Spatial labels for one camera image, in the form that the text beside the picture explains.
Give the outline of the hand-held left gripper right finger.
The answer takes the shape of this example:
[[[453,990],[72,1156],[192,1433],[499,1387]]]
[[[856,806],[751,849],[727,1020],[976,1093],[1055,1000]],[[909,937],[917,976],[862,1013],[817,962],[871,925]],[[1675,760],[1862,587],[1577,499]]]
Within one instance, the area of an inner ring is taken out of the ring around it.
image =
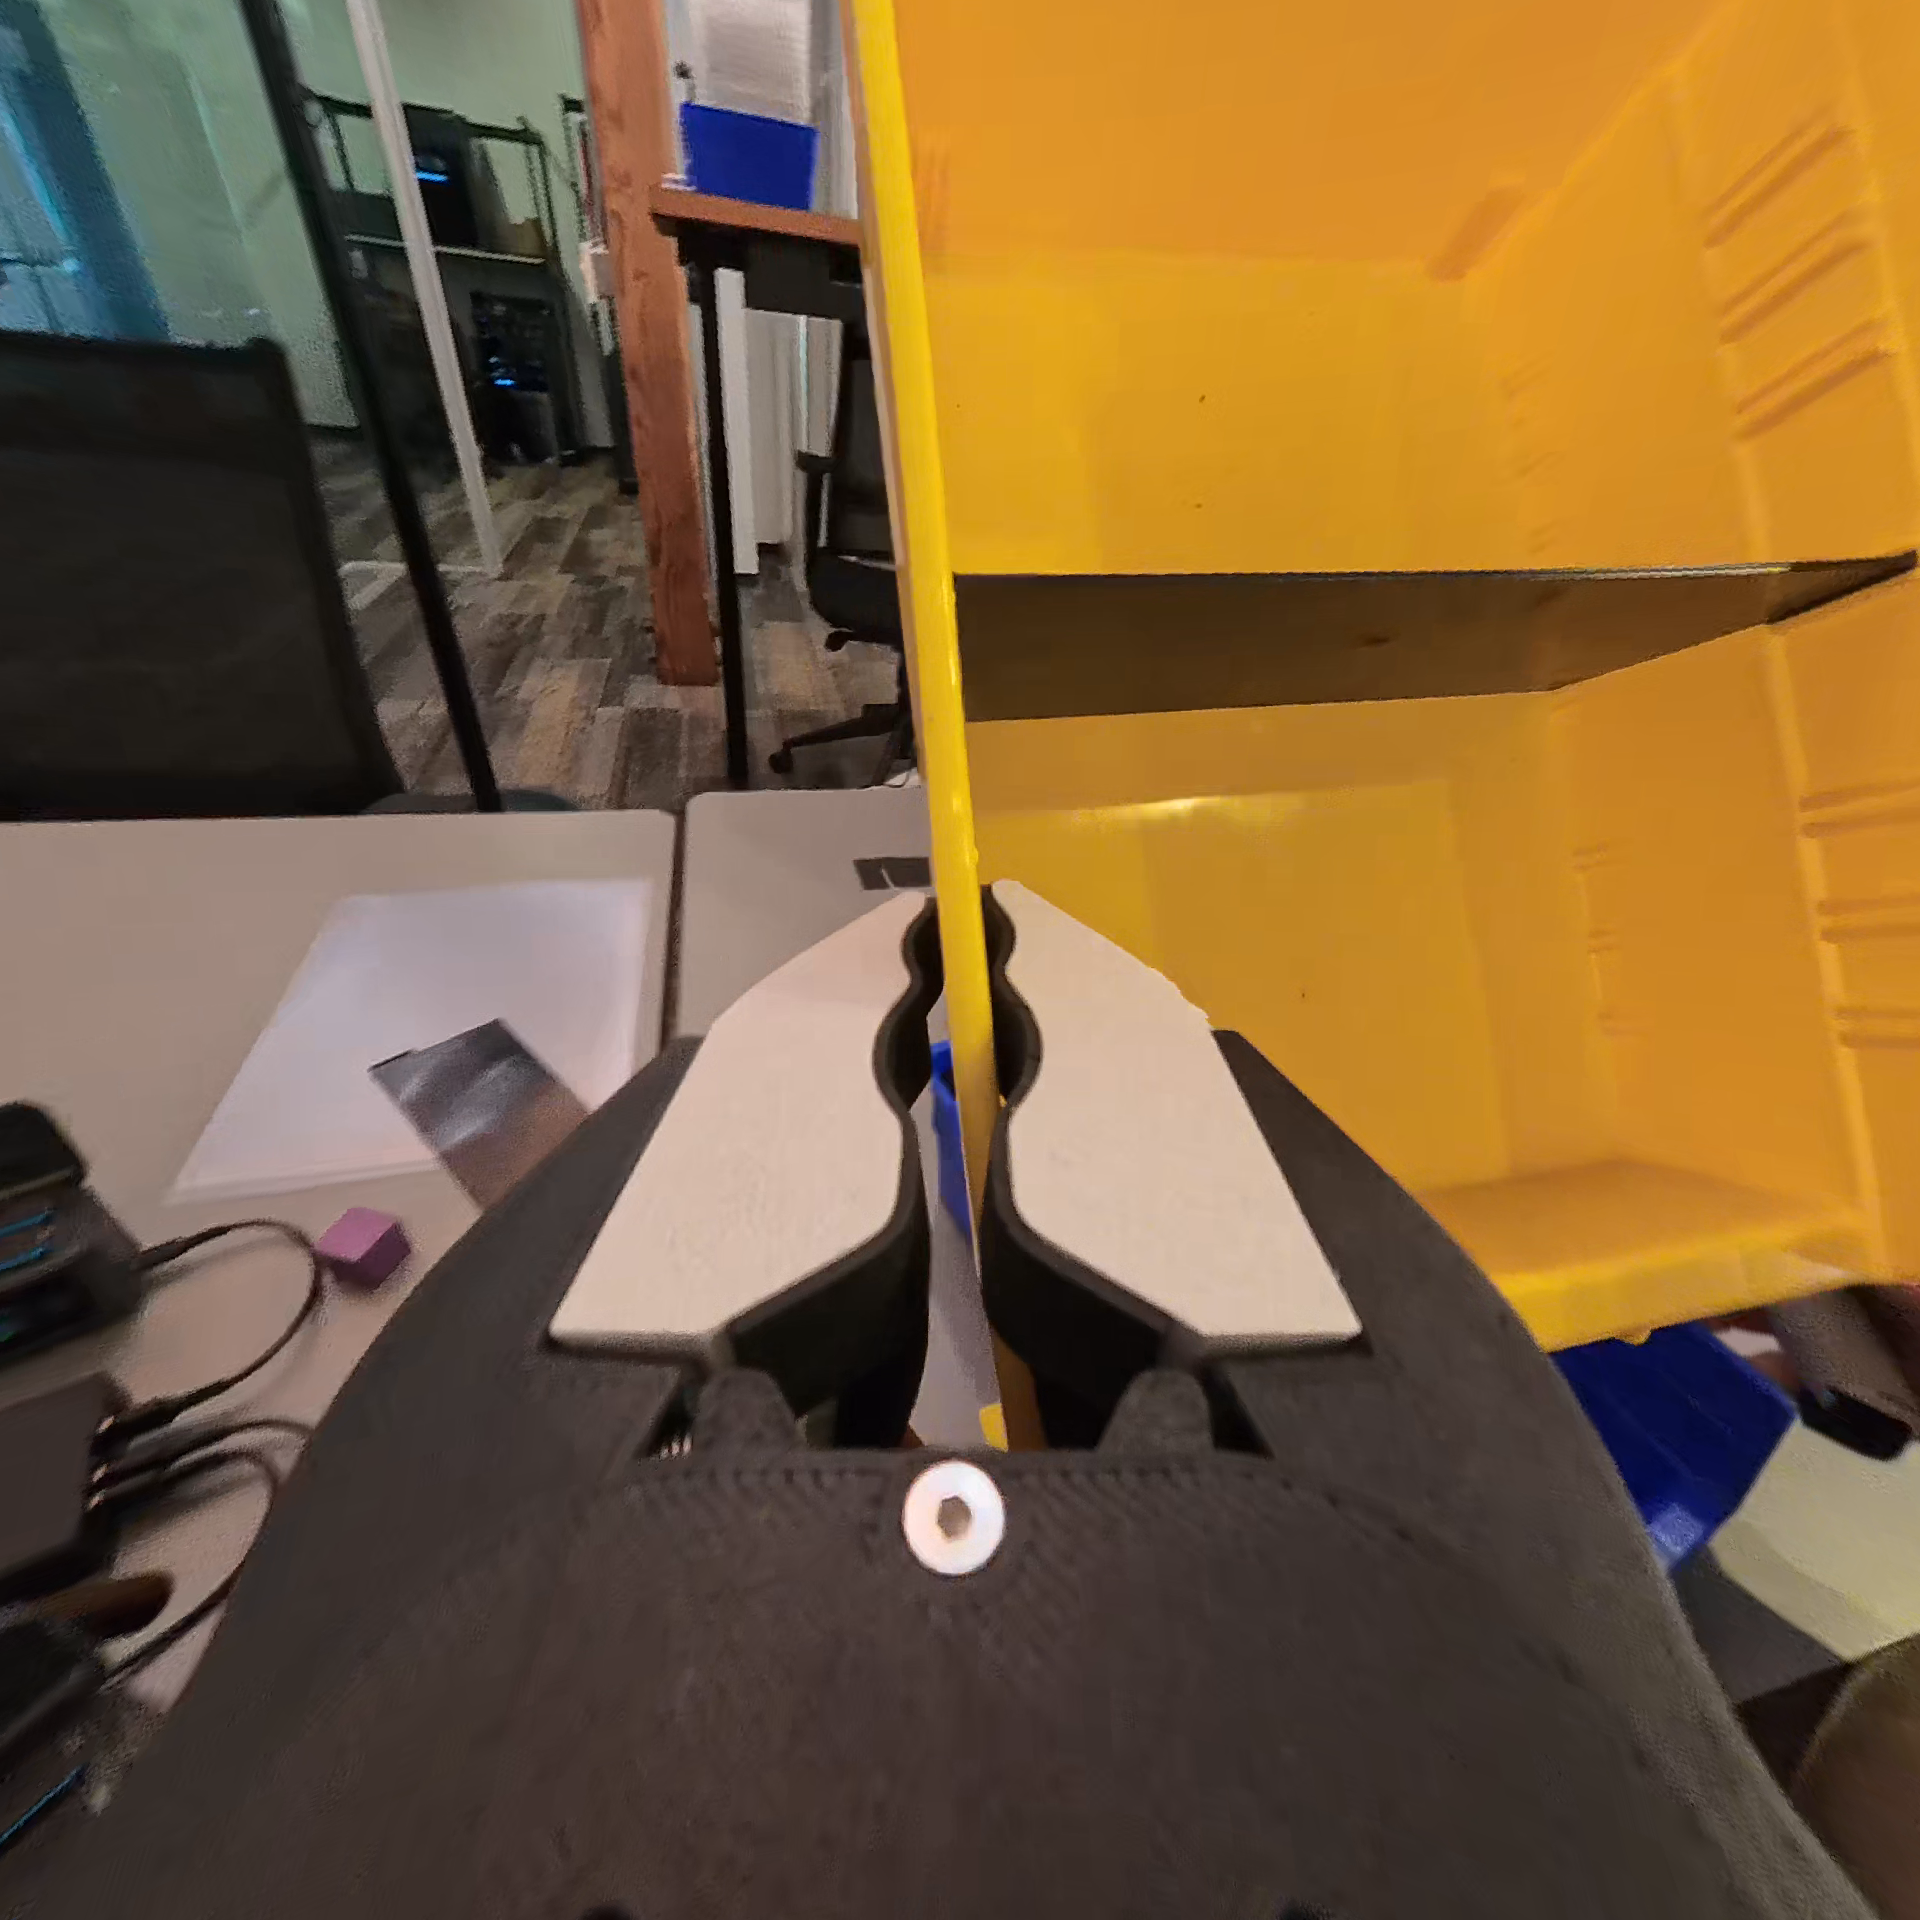
[[[1247,1046],[1037,890],[994,880],[981,909],[1000,1116],[979,1276],[1043,1444],[1093,1450],[1168,1371],[1251,1448],[1237,1379],[1338,1376],[1363,1322],[1237,1076]]]

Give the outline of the black partition post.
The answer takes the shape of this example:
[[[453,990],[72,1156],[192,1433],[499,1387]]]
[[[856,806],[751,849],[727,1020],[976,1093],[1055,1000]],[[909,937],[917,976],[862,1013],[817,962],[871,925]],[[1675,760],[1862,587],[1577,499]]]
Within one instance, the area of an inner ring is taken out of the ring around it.
[[[323,179],[321,149],[304,112],[293,43],[275,3],[241,3],[239,13],[267,99],[281,158],[299,205],[310,250],[317,258],[328,312],[338,331],[353,405],[373,450],[401,547],[401,563],[415,589],[425,652],[435,665],[448,732],[459,754],[471,803],[499,814],[505,806],[491,761],[483,713],[469,676],[442,569],[425,530],[425,516],[408,472],[401,435],[377,380],[375,336],[368,328],[346,238],[335,218],[333,192]]]

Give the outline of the black bin divider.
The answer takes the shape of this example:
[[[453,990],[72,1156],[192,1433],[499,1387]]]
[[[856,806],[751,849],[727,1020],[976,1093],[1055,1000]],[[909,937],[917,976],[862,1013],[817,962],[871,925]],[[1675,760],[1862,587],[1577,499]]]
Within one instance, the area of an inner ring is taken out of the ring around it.
[[[1707,568],[963,577],[974,722],[1558,693],[1914,577]]]

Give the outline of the black rolling office chair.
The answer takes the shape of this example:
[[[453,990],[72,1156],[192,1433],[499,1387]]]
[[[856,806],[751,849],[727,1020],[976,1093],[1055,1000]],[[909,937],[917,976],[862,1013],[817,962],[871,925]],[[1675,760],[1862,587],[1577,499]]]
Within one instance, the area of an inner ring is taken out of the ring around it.
[[[784,739],[768,756],[789,778],[800,753],[871,741],[881,748],[871,785],[917,768],[909,686],[906,619],[881,443],[874,345],[864,322],[845,322],[827,452],[798,452],[803,473],[803,574],[808,603],[825,622],[823,648],[839,653],[869,645],[891,657],[897,690],[856,718]]]

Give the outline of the black shelving rack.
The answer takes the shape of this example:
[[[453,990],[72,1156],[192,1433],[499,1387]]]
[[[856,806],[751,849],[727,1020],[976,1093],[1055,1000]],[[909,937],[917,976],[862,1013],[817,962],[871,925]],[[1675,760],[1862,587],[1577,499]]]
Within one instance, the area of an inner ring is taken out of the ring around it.
[[[563,218],[586,227],[578,180],[563,177],[526,116],[490,124],[419,104],[401,112],[483,467],[614,456],[622,430],[610,414],[608,336],[565,250]],[[373,106],[307,89],[304,118],[402,442],[415,462],[451,473],[424,299]]]

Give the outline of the black charger with blue lights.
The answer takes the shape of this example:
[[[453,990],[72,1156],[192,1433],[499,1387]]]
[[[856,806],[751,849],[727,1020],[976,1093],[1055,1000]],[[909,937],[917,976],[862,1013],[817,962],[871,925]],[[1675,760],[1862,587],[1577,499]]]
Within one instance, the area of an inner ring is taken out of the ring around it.
[[[89,1187],[63,1125],[31,1102],[3,1107],[3,1363],[130,1320],[139,1245]]]

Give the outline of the black mesh office chair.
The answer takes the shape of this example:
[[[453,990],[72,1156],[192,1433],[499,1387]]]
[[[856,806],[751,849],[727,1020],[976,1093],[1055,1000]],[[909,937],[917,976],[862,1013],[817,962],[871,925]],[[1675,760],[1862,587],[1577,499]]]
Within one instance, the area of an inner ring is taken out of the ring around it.
[[[283,349],[5,331],[5,821],[401,792]]]

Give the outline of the small purple block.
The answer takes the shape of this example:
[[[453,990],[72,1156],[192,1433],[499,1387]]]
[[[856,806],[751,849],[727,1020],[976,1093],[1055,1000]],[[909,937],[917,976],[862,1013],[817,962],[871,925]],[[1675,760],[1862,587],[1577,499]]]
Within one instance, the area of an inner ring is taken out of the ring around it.
[[[415,1258],[402,1224],[386,1212],[350,1206],[317,1238],[321,1264],[349,1290],[386,1286]]]

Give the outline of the yellow plastic bin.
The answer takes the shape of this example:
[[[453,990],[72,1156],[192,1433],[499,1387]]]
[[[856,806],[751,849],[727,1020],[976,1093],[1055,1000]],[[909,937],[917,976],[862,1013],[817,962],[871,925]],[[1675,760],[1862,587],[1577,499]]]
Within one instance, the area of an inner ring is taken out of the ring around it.
[[[974,722],[963,577],[1917,553],[1917,4],[845,4],[967,1176],[983,891],[1547,1348],[1917,1310],[1917,572],[1558,693]]]

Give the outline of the black box device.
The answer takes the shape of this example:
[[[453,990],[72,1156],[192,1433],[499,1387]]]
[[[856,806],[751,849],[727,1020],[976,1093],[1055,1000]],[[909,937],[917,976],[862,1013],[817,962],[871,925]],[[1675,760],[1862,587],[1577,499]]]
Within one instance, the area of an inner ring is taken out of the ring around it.
[[[112,1523],[94,1506],[101,1435],[125,1411],[111,1376],[86,1376],[3,1409],[3,1604],[101,1573]]]

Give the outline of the blue divided plastic bin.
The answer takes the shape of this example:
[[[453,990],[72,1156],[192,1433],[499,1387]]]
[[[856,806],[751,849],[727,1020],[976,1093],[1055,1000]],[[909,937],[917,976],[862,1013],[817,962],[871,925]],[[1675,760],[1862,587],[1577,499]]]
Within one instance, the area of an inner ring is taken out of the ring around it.
[[[1536,1545],[1597,1501],[1634,1516],[1654,1560],[1683,1565],[1754,1489],[1793,1427],[1789,1397],[1703,1329],[1541,1352],[1439,1218],[1241,1034],[1213,1035],[1264,1153],[1287,1176],[1360,1334],[1326,1348],[1203,1354],[1166,1310],[1125,1302],[1107,1259],[1046,1237],[1016,1201],[1007,1150],[1050,1045],[1007,1017],[1005,1093],[976,1229],[990,1329],[1030,1368],[1056,1450],[1114,1433],[1129,1387],[1194,1380],[1213,1448],[1299,1477],[1371,1489],[1445,1529]]]

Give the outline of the person's khaki trousers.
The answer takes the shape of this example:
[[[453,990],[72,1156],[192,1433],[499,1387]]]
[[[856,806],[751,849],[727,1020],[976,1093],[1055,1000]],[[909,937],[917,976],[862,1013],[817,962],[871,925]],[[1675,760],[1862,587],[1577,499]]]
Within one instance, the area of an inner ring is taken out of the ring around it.
[[[1877,1915],[1918,1915],[1918,1636],[1853,1669],[1794,1771],[1793,1801]]]

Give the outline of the wooden post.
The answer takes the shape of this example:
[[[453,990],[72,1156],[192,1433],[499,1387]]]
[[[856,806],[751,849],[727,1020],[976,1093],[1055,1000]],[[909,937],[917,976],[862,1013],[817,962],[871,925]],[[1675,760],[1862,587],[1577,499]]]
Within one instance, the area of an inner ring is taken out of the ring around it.
[[[622,390],[651,587],[656,676],[719,682],[705,481],[695,438],[689,297],[654,192],[675,171],[662,3],[578,3],[583,75],[605,186]]]

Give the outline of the wooden-top desk with black legs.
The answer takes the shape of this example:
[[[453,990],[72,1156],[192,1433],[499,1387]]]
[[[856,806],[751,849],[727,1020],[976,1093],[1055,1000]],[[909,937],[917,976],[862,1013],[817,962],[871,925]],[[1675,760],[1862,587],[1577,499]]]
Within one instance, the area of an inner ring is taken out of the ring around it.
[[[651,195],[701,321],[702,438],[711,529],[711,587],[725,707],[725,765],[734,792],[752,785],[749,653],[734,572],[734,508],[719,275],[739,272],[752,312],[839,321],[866,329],[859,227],[846,216],[723,198],[678,182]]]

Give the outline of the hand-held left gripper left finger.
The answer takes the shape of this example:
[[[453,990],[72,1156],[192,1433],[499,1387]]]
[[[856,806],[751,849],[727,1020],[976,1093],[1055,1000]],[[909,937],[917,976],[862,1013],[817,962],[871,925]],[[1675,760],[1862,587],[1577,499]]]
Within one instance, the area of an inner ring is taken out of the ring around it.
[[[698,1040],[550,1339],[904,1420],[928,1348],[930,896],[886,896]]]

